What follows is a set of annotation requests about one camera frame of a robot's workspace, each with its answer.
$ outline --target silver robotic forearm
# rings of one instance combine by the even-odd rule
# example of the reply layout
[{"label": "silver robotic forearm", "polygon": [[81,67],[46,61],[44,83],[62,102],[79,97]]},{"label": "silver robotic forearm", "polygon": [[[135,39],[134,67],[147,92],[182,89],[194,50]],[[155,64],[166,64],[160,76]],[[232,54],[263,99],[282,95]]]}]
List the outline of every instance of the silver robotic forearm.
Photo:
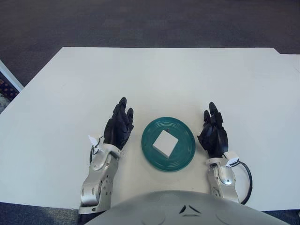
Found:
[{"label": "silver robotic forearm", "polygon": [[97,148],[90,164],[89,175],[81,189],[79,214],[90,214],[110,209],[113,178],[118,170],[121,151],[111,144]]},{"label": "silver robotic forearm", "polygon": [[207,160],[208,180],[210,191],[214,196],[239,203],[235,190],[235,175],[230,165],[238,161],[239,157],[233,152],[227,152],[227,158],[210,158]]}]

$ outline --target white cube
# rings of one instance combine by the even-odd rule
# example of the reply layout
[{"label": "white cube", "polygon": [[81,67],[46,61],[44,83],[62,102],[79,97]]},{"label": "white cube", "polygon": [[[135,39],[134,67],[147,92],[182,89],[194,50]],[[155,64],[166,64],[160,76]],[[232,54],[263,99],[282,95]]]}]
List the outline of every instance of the white cube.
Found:
[{"label": "white cube", "polygon": [[166,158],[169,158],[177,142],[178,139],[176,137],[163,130],[152,146]]}]

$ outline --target table surface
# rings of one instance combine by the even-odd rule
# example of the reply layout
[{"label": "table surface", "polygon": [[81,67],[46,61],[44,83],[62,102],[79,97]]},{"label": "table surface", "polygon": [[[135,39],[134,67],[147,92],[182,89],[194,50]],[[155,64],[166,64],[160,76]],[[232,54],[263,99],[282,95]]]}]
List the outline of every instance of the table surface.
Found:
[{"label": "table surface", "polygon": [[[78,209],[89,171],[88,135],[103,133],[121,97],[134,130],[114,179],[112,206],[158,190],[209,193],[207,152],[196,136],[213,101],[229,150],[253,176],[247,205],[300,208],[300,74],[272,48],[124,49],[64,47],[0,115],[0,201]],[[145,159],[152,120],[183,121],[196,140],[191,163],[161,172]],[[234,168],[240,199],[248,177]]]}]

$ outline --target green plate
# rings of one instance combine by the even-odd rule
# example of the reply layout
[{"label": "green plate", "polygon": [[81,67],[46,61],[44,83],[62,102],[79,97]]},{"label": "green plate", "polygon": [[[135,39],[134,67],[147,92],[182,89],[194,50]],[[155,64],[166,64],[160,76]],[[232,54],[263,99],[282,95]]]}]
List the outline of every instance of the green plate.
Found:
[{"label": "green plate", "polygon": [[[165,130],[178,139],[169,158],[164,157],[152,145]],[[142,134],[142,151],[146,159],[157,169],[174,172],[186,167],[195,154],[195,139],[190,129],[180,120],[162,117],[152,121]]]}]

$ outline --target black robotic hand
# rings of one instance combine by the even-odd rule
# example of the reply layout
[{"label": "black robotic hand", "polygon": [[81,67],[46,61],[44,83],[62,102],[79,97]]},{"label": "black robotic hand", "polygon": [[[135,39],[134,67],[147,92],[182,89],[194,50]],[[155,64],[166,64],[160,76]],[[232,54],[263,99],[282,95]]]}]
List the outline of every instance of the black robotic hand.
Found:
[{"label": "black robotic hand", "polygon": [[210,158],[221,158],[228,151],[228,139],[222,126],[222,115],[213,102],[210,103],[210,114],[207,110],[204,111],[203,131],[198,140]]},{"label": "black robotic hand", "polygon": [[133,109],[125,113],[127,100],[123,97],[116,105],[112,118],[109,119],[104,130],[104,143],[112,144],[122,150],[133,129]]}]

